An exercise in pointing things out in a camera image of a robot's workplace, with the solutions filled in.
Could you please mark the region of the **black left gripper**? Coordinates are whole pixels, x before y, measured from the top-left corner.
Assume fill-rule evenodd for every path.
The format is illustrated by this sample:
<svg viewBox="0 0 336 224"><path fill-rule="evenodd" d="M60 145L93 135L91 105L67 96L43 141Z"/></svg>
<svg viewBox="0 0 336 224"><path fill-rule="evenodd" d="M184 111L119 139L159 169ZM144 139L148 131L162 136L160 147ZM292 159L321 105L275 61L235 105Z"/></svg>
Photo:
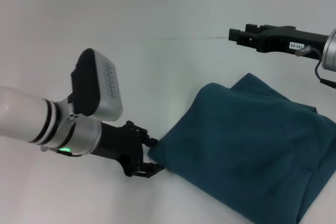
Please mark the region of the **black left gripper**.
<svg viewBox="0 0 336 224"><path fill-rule="evenodd" d="M102 123L100 140L91 154L117 161L128 177L150 178L162 171L164 166L144 163L142 144L152 148L158 142L159 140L148 135L147 130L131 121L121 127Z"/></svg>

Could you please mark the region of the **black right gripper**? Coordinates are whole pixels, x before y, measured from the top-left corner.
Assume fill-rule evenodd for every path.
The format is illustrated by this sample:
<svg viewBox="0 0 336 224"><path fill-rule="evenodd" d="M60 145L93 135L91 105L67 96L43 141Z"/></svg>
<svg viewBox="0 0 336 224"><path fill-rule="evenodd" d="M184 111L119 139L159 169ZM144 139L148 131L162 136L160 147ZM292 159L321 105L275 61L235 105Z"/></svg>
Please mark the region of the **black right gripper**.
<svg viewBox="0 0 336 224"><path fill-rule="evenodd" d="M305 46L311 46L323 53L328 35L296 30L293 26L270 26L246 24L245 30L231 28L228 40L237 45L254 48L258 52L284 52L295 54Z"/></svg>

